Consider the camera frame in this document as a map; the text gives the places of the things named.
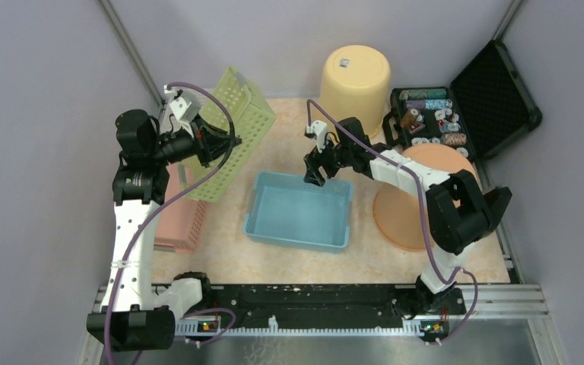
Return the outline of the green plastic basket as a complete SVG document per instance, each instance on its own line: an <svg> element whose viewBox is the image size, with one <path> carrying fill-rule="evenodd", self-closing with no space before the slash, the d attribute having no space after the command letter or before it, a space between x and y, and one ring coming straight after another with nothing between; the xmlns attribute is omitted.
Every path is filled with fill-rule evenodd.
<svg viewBox="0 0 584 365"><path fill-rule="evenodd" d="M221 198L277 118L260 88L234 66L226 70L212 94L227 108L241 144L232 150L229 160L219 172L184 195L184 198L204 202L217 202ZM212 101L206 101L200 115L208 124L229 131L226 116ZM182 189L188 189L190 185L184 172L192 174L192 183L198 182L218 165L223 156L224 152L209 168L203 167L196 157L180 162Z"/></svg>

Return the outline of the blue basket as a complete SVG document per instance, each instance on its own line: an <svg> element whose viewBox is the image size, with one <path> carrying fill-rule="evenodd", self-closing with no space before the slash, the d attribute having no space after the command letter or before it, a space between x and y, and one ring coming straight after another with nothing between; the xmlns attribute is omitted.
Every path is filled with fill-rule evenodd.
<svg viewBox="0 0 584 365"><path fill-rule="evenodd" d="M354 185L332 179L324 186L301 175L262 171L255 178L243 232L252 241L340 253L351 238Z"/></svg>

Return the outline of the pink plastic basket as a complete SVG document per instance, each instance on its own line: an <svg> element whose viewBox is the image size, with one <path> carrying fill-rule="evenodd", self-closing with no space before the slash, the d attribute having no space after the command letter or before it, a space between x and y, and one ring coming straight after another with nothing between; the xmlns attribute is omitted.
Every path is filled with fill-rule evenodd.
<svg viewBox="0 0 584 365"><path fill-rule="evenodd" d="M160 213L154 246L178 253L196 251L207 210L207 202L186 196L179 198Z"/></svg>

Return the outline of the orange capybara bucket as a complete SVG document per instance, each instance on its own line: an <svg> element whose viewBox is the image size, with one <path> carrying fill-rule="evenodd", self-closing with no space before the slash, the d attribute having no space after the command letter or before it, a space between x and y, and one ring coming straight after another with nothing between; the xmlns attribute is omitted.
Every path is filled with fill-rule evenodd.
<svg viewBox="0 0 584 365"><path fill-rule="evenodd" d="M454 148L439 144L419 144L401 153L436 170L456 173L467 170L477 172L467 157ZM385 184L373 201L373 217L380 233L395 246L408 251L426 249L421 229L421 216L415 196Z"/></svg>

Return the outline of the yellow capybara bucket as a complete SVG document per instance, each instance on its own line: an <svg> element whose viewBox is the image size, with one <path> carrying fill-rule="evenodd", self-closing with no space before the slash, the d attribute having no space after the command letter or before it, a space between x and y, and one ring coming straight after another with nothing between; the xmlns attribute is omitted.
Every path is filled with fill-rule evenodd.
<svg viewBox="0 0 584 365"><path fill-rule="evenodd" d="M373 137L382 128L391 67L377 49L348 45L336 49L325 61L317 103L335 120L356 117Z"/></svg>

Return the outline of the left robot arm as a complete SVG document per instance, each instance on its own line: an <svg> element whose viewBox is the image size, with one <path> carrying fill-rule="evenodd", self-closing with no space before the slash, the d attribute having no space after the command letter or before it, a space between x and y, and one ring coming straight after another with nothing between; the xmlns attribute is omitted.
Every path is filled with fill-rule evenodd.
<svg viewBox="0 0 584 365"><path fill-rule="evenodd" d="M154 292L151 269L157 223L165 208L219 172L241 143L232 122L224 131L200 115L194 116L191 132L163 133L157 119L142 109L120 114L115 126L122 150L113 180L113 259L101 308L87 316L87 331L104 346L107 357L115 352L165 350L174 341L177 321L188 311L200 315L212 308L214 295L200 273L180 275L163 293ZM193 156L203 163L221 162L166 199L167 167Z"/></svg>

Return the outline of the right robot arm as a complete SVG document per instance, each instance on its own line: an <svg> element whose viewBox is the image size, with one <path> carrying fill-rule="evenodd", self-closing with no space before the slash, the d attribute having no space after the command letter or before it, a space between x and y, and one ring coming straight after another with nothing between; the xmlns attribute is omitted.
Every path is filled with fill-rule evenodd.
<svg viewBox="0 0 584 365"><path fill-rule="evenodd" d="M476 242L493 233L512 199L506 186L483 192L473 173L436 170L401 155L384 143L371 143L354 117L331 124L338 139L329 136L321 120L306 124L304 135L315 142L305 155L303 180L324 186L342 168L413 195L420 213L421 233L430 264L418 276L417 307L436 313L446 304L446 293L462 270Z"/></svg>

